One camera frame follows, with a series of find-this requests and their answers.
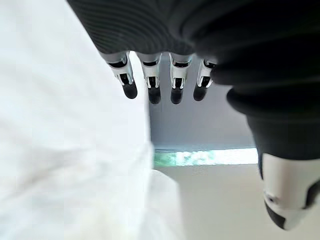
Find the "gray wall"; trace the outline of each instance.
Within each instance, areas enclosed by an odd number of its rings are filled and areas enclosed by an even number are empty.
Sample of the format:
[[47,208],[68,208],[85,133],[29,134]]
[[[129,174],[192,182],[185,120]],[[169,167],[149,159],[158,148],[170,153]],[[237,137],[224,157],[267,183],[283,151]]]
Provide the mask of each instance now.
[[193,92],[200,59],[193,57],[182,102],[171,103],[169,55],[160,63],[161,103],[150,105],[151,139],[157,150],[198,151],[253,146],[245,117],[226,101],[230,87],[212,84],[205,99],[196,102]]
[[257,165],[159,169],[180,184],[188,240],[319,240],[320,206],[293,231],[269,218]]

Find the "white robot part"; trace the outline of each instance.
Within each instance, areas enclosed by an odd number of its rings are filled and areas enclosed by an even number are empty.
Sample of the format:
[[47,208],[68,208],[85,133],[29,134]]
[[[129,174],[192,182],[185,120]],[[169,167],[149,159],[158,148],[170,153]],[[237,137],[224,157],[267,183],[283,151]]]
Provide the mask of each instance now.
[[106,63],[111,67],[114,76],[119,80],[122,86],[134,82],[134,74],[129,58],[129,52],[119,52],[116,54],[103,54]]
[[170,77],[173,89],[176,89],[176,87],[184,88],[191,60],[191,55],[170,54]]
[[202,60],[199,67],[198,77],[196,84],[199,88],[205,87],[209,88],[212,84],[212,79],[210,77],[210,72],[214,68],[214,64],[208,60]]
[[280,228],[291,230],[320,194],[320,159],[291,160],[267,153],[262,159],[267,211]]
[[161,54],[157,54],[154,57],[151,55],[153,58],[149,57],[149,60],[145,57],[145,54],[138,53],[137,55],[141,61],[142,71],[148,89],[158,88],[160,86],[159,65]]

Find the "white fabric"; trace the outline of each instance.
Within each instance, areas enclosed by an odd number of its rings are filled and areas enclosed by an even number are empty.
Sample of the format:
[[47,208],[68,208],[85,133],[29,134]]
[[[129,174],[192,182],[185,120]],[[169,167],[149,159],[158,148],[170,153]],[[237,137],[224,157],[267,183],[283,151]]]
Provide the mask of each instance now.
[[65,1],[1,1],[1,240],[184,238],[130,58],[134,100]]

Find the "black fingertip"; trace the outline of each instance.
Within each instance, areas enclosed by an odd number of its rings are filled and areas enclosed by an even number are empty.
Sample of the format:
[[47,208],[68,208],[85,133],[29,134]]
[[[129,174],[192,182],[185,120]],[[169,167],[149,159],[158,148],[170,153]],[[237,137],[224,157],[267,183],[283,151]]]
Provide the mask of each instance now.
[[193,99],[196,100],[197,102],[202,101],[206,94],[207,94],[208,88],[205,86],[199,87],[197,84],[195,84],[194,91],[193,91]]
[[183,92],[184,92],[183,89],[180,89],[180,88],[174,89],[174,88],[172,88],[171,89],[171,102],[173,104],[181,103]]
[[152,104],[158,104],[161,101],[160,87],[148,88],[149,101]]
[[127,96],[128,99],[135,99],[138,95],[138,90],[136,83],[133,82],[132,84],[125,84],[122,86],[124,94]]
[[285,222],[286,219],[283,216],[280,216],[279,214],[277,214],[276,212],[274,212],[266,203],[266,201],[264,201],[266,210],[270,216],[270,218],[272,219],[272,221],[281,229],[285,230]]

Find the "robotic hand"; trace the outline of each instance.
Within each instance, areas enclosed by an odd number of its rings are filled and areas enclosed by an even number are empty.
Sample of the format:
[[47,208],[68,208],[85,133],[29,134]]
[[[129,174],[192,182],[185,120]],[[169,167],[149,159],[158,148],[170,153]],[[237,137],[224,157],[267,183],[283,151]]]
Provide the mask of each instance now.
[[178,104],[196,52],[205,61],[194,99],[202,100],[212,81],[232,86],[227,100],[252,131],[271,219],[290,230],[312,209],[320,193],[318,1],[68,2],[128,98],[137,95],[128,51],[143,53],[154,104],[159,53],[171,53],[171,100]]
[[179,104],[182,100],[191,61],[191,55],[170,54],[171,102],[173,104]]
[[208,88],[212,84],[212,78],[210,76],[211,70],[215,67],[215,64],[209,60],[203,59],[200,63],[198,78],[193,91],[193,98],[196,101],[201,101],[205,98]]

